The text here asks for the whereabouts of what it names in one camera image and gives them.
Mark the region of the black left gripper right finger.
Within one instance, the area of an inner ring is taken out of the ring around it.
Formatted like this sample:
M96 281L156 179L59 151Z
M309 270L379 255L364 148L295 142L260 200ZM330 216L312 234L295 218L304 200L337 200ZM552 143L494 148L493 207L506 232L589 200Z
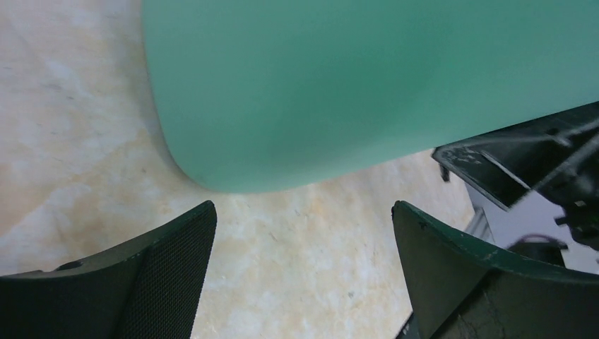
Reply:
M391 217L413 309L399 338L598 337L598 276L558 242L502 249L405 201Z

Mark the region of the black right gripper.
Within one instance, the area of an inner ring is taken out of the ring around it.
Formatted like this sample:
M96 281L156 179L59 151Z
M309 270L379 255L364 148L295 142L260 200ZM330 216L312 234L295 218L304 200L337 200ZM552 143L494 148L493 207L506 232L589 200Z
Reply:
M530 191L558 205L579 244L598 249L598 103L508 126L434 149L454 173L508 210Z

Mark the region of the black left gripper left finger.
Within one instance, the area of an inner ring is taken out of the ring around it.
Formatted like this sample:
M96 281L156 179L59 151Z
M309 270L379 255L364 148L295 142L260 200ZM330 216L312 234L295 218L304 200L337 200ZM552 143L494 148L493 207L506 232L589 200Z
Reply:
M205 201L55 270L1 277L2 338L189 338L215 239Z

